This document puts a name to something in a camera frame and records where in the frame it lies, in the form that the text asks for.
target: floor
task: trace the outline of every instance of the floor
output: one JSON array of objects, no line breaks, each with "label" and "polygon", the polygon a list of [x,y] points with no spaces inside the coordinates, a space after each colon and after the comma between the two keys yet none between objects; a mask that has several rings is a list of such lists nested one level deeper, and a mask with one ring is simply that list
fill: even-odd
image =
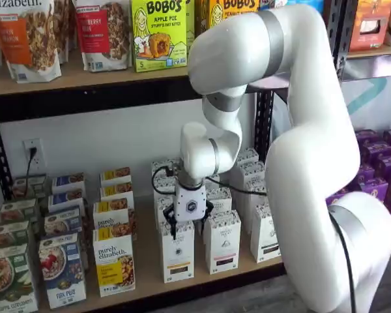
[{"label": "floor", "polygon": [[[259,282],[153,313],[310,313],[286,276]],[[391,313],[391,260],[371,312]]]}]

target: white wall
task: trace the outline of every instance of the white wall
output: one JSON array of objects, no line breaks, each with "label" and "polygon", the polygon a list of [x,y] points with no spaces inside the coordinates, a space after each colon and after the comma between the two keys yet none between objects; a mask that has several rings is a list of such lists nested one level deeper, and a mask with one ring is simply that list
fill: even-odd
[{"label": "white wall", "polygon": [[[252,146],[255,95],[246,95],[239,111],[244,141]],[[87,194],[98,195],[98,174],[130,166],[136,196],[151,194],[151,162],[179,155],[181,126],[199,121],[212,137],[221,134],[204,118],[201,100],[125,108],[4,123],[0,125],[13,177],[25,175],[22,140],[41,138],[48,175],[84,171]]]}]

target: robotic arm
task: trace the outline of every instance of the robotic arm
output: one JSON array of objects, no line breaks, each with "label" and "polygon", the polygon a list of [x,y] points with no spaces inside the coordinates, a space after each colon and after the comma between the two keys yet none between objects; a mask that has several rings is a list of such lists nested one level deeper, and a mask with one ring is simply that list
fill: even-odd
[{"label": "robotic arm", "polygon": [[[176,189],[187,191],[204,190],[204,177],[234,164],[242,139],[237,113],[246,85],[291,73],[294,127],[271,145],[266,168],[285,268],[310,309],[351,311],[345,255],[329,210],[347,243],[358,311],[368,312],[391,254],[391,216],[381,202],[359,192],[328,208],[325,204],[356,175],[360,158],[319,13],[295,5],[229,18],[196,38],[188,71],[193,88],[206,95],[205,117],[225,131],[214,140],[198,123],[183,127],[184,170]],[[179,192],[176,198],[179,207]]]}]

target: granola bag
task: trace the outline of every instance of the granola bag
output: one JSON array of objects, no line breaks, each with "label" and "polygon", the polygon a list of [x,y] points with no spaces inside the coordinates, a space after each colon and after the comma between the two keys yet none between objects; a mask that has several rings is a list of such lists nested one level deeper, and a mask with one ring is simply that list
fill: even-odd
[{"label": "granola bag", "polygon": [[130,51],[129,0],[77,0],[74,5],[84,70],[126,69]]},{"label": "granola bag", "polygon": [[0,48],[18,83],[61,76],[53,15],[54,0],[0,0]]},{"label": "granola bag", "polygon": [[70,0],[54,0],[53,32],[57,41],[59,64],[68,62],[68,28]]}]

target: black cable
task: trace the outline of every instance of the black cable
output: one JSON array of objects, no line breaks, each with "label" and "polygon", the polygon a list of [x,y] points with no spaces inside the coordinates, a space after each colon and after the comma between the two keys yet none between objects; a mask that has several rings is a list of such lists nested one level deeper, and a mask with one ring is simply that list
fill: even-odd
[{"label": "black cable", "polygon": [[356,313],[356,299],[355,299],[355,285],[353,284],[353,274],[352,274],[352,265],[351,265],[351,259],[349,257],[349,251],[347,250],[346,241],[345,238],[341,232],[340,226],[336,219],[333,217],[333,215],[330,214],[330,220],[332,221],[332,224],[339,234],[340,242],[343,247],[343,251],[345,253],[346,257],[346,266],[347,266],[347,274],[349,275],[349,290],[351,292],[351,312]]},{"label": "black cable", "polygon": [[160,170],[165,170],[165,172],[167,173],[167,176],[168,177],[171,177],[174,175],[173,173],[173,170],[169,169],[168,166],[164,165],[164,166],[161,166],[160,168],[156,169],[156,171],[154,172],[154,175],[152,175],[152,179],[151,179],[151,183],[152,183],[152,188],[159,194],[164,194],[164,195],[174,195],[175,194],[175,191],[161,191],[161,190],[158,190],[156,187],[155,187],[155,176],[156,174],[160,171]]},{"label": "black cable", "polygon": [[35,157],[36,155],[36,152],[38,151],[38,149],[36,147],[33,147],[33,148],[30,148],[29,149],[29,152],[30,152],[30,156],[29,156],[29,162],[27,163],[27,171],[26,171],[26,188],[25,188],[25,193],[23,194],[23,197],[26,198],[26,195],[27,195],[27,190],[29,189],[29,171],[31,170],[31,163],[32,163],[32,160],[33,158]]},{"label": "black cable", "polygon": [[259,192],[259,191],[247,191],[247,190],[243,190],[243,189],[239,189],[239,188],[236,188],[234,186],[231,186],[229,184],[226,184],[226,183],[222,183],[220,181],[217,181],[213,178],[210,178],[210,177],[206,177],[206,179],[208,179],[209,181],[212,181],[213,183],[216,183],[217,185],[220,185],[220,186],[223,186],[223,187],[227,187],[229,189],[233,189],[234,191],[237,191],[237,192],[240,192],[242,194],[257,194],[258,196],[266,196],[267,193],[266,192]]}]

